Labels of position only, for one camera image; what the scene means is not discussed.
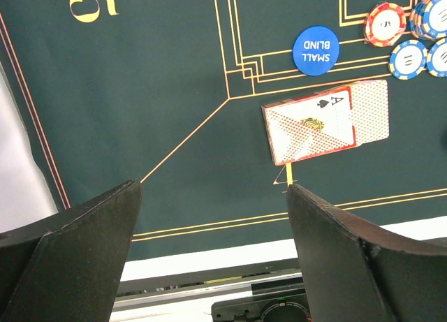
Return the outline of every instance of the poker table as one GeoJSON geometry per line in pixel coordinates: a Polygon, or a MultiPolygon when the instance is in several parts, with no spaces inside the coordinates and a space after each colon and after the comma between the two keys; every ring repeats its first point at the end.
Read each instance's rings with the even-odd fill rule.
{"type": "Polygon", "coordinates": [[[447,215],[447,82],[390,74],[362,34],[379,1],[0,0],[0,57],[59,211],[142,181],[129,261],[291,239],[293,182],[380,226],[447,215]],[[340,54],[311,77],[291,48],[314,25],[340,54]],[[370,79],[387,139],[273,164],[262,105],[370,79]]]}

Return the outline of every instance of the spade symbol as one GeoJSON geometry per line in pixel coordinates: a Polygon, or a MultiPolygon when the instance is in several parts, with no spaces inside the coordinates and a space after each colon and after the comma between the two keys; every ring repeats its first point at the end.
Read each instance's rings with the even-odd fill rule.
{"type": "Polygon", "coordinates": [[[326,100],[320,100],[320,102],[318,102],[317,106],[320,108],[324,108],[329,102],[326,100]]]}

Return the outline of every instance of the red line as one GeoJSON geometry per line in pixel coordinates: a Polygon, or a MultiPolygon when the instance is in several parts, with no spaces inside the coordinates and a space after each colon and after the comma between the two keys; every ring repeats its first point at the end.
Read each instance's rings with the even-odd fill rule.
{"type": "Polygon", "coordinates": [[[30,98],[30,101],[31,101],[31,105],[32,105],[33,111],[34,111],[34,113],[35,113],[35,115],[36,115],[36,119],[37,119],[38,125],[39,125],[39,127],[40,127],[40,130],[41,130],[42,136],[43,136],[43,138],[44,138],[45,144],[47,145],[47,150],[48,150],[48,154],[50,155],[51,162],[52,162],[52,164],[53,164],[53,169],[54,169],[54,171],[55,171],[55,173],[56,173],[56,175],[57,175],[57,178],[58,178],[58,180],[59,180],[60,187],[62,188],[62,191],[64,192],[65,199],[64,199],[64,197],[63,197],[62,194],[61,194],[61,190],[60,190],[60,188],[59,188],[59,185],[57,184],[56,177],[54,176],[53,169],[52,169],[52,167],[51,167],[51,165],[50,165],[50,162],[49,162],[49,160],[48,160],[48,156],[47,156],[47,154],[46,154],[46,152],[45,152],[45,148],[44,148],[44,146],[43,146],[43,142],[42,142],[42,139],[41,139],[41,135],[40,135],[39,132],[38,132],[37,125],[36,125],[36,121],[35,121],[35,119],[34,119],[34,116],[33,116],[33,114],[32,114],[31,108],[30,108],[30,106],[29,106],[29,103],[28,103],[28,100],[27,100],[27,96],[25,95],[25,92],[24,92],[24,90],[23,90],[22,83],[20,82],[20,79],[19,79],[19,75],[17,74],[17,70],[16,70],[16,68],[15,68],[15,65],[14,65],[14,62],[13,62],[13,58],[12,58],[11,55],[10,55],[10,52],[9,52],[9,50],[8,50],[8,45],[7,45],[6,41],[5,41],[5,38],[4,38],[4,36],[3,36],[3,33],[2,33],[1,30],[0,30],[1,39],[2,39],[2,41],[3,41],[3,44],[5,45],[6,52],[8,53],[9,60],[10,60],[10,62],[11,62],[11,65],[13,66],[15,76],[16,76],[16,78],[17,78],[17,81],[19,82],[20,89],[21,89],[21,91],[22,91],[23,97],[24,97],[25,102],[26,102],[26,104],[27,104],[27,107],[28,107],[28,110],[29,110],[29,114],[31,115],[31,119],[33,120],[34,128],[35,128],[36,131],[37,131],[37,136],[38,136],[38,138],[39,138],[39,142],[41,143],[42,150],[43,150],[43,153],[44,153],[44,155],[45,155],[45,159],[46,159],[46,161],[47,161],[48,167],[50,168],[51,175],[53,176],[53,180],[54,180],[54,182],[55,182],[55,184],[56,184],[57,191],[59,192],[59,195],[60,195],[60,197],[61,197],[61,200],[62,200],[64,209],[70,208],[70,207],[71,207],[71,205],[70,205],[70,201],[68,200],[68,196],[67,196],[67,194],[66,194],[66,192],[65,192],[64,185],[62,184],[61,178],[60,178],[59,173],[58,173],[58,171],[57,171],[56,164],[55,164],[54,159],[53,159],[52,154],[51,154],[50,146],[48,145],[47,139],[46,139],[45,134],[44,134],[44,132],[43,132],[43,128],[42,128],[42,125],[41,125],[41,121],[40,121],[40,119],[38,118],[38,115],[37,115],[37,112],[36,112],[36,108],[34,107],[33,99],[32,99],[32,97],[31,97],[31,94],[29,93],[29,89],[28,89],[28,86],[27,86],[27,82],[26,82],[25,79],[24,79],[24,76],[23,76],[23,73],[22,73],[22,69],[20,68],[19,61],[17,60],[17,56],[15,55],[14,47],[13,47],[13,44],[11,43],[10,38],[9,38],[8,30],[6,30],[6,26],[5,26],[5,23],[4,23],[4,21],[3,21],[3,16],[1,15],[1,13],[0,13],[0,21],[1,21],[1,24],[2,24],[2,26],[3,26],[3,29],[5,30],[5,34],[6,34],[6,37],[8,38],[9,46],[10,46],[10,48],[11,48],[11,51],[12,51],[13,54],[14,54],[14,59],[15,59],[15,61],[16,61],[16,63],[17,63],[17,67],[19,68],[20,75],[22,76],[23,83],[24,83],[25,88],[26,88],[26,90],[27,90],[27,93],[28,93],[28,95],[29,95],[29,98],[30,98]]]}

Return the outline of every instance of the red poker chip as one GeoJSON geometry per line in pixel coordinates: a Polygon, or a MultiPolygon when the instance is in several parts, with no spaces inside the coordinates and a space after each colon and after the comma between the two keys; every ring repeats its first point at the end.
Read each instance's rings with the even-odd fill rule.
{"type": "Polygon", "coordinates": [[[393,46],[405,32],[404,9],[394,3],[381,3],[365,20],[364,35],[369,43],[377,47],[393,46]]]}

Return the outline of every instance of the orange border line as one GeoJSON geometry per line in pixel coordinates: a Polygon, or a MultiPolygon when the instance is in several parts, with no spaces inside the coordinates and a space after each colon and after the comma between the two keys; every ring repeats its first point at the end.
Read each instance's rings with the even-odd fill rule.
{"type": "Polygon", "coordinates": [[[10,37],[9,37],[9,34],[8,34],[8,30],[6,29],[6,25],[5,25],[5,22],[3,20],[3,16],[1,14],[1,12],[0,12],[0,22],[1,22],[1,26],[3,27],[3,30],[5,31],[5,35],[6,35],[6,38],[8,39],[8,43],[9,44],[7,44],[7,42],[5,41],[3,32],[1,32],[1,30],[0,30],[1,39],[3,41],[3,44],[5,45],[5,49],[6,49],[6,52],[8,53],[8,57],[9,57],[9,60],[11,62],[11,66],[14,69],[15,77],[17,78],[17,81],[19,83],[19,86],[20,86],[20,89],[22,91],[23,97],[24,97],[25,102],[27,104],[29,114],[31,115],[31,119],[32,119],[33,124],[34,124],[34,128],[36,129],[36,133],[37,133],[37,136],[39,138],[39,142],[41,143],[42,150],[43,150],[43,153],[45,155],[45,159],[46,159],[47,164],[48,164],[48,168],[50,169],[51,175],[53,176],[53,180],[54,180],[54,183],[56,184],[56,188],[57,188],[57,191],[59,192],[59,196],[61,197],[61,201],[62,201],[62,204],[64,206],[64,209],[70,208],[71,207],[70,201],[69,201],[68,196],[66,194],[66,191],[65,191],[65,188],[64,188],[64,184],[62,184],[62,180],[61,180],[61,177],[60,177],[59,172],[57,170],[56,163],[54,162],[54,158],[53,158],[53,155],[51,153],[50,146],[48,145],[47,138],[45,137],[45,132],[43,131],[41,121],[40,121],[39,116],[38,116],[37,111],[36,111],[36,107],[34,106],[33,98],[31,97],[31,94],[29,92],[27,81],[25,80],[25,78],[23,76],[22,68],[20,67],[20,63],[19,63],[19,61],[17,59],[17,55],[15,54],[14,47],[13,47],[13,44],[11,43],[11,40],[10,40],[10,37]],[[13,53],[16,65],[14,64],[13,58],[11,57],[11,54],[10,54],[9,49],[8,49],[8,46],[9,46],[11,52],[13,53]],[[25,86],[26,92],[27,92],[28,97],[29,97],[29,102],[28,102],[28,99],[27,99],[27,95],[25,94],[25,91],[23,89],[22,83],[20,82],[20,78],[22,79],[23,84],[25,86]],[[51,166],[50,160],[48,159],[47,153],[45,151],[45,147],[44,147],[41,135],[39,134],[39,129],[40,129],[40,132],[42,133],[42,137],[43,137],[43,140],[45,142],[46,149],[48,151],[48,155],[50,156],[50,160],[51,160],[51,163],[52,163],[53,167],[51,166]]]}

